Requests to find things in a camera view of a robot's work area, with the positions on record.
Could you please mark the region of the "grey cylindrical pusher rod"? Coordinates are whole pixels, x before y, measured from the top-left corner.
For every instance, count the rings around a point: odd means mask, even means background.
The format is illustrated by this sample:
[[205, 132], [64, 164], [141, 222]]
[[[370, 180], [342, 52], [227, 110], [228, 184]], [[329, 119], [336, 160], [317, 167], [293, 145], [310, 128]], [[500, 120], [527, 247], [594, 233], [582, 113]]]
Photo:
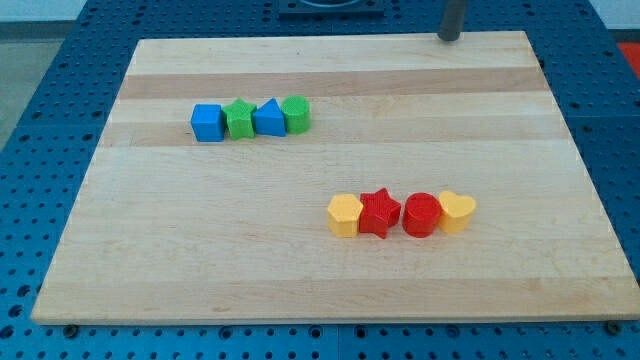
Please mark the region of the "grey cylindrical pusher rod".
[[446, 0], [438, 37], [445, 42], [457, 41], [464, 25], [467, 0]]

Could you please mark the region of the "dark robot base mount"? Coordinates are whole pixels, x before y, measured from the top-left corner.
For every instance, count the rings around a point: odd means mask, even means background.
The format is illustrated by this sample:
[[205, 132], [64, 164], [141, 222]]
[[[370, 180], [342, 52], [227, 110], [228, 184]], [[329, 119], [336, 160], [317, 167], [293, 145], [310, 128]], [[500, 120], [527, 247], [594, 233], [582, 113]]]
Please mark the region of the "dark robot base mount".
[[278, 0], [279, 20], [340, 17], [380, 17], [385, 12], [384, 0]]

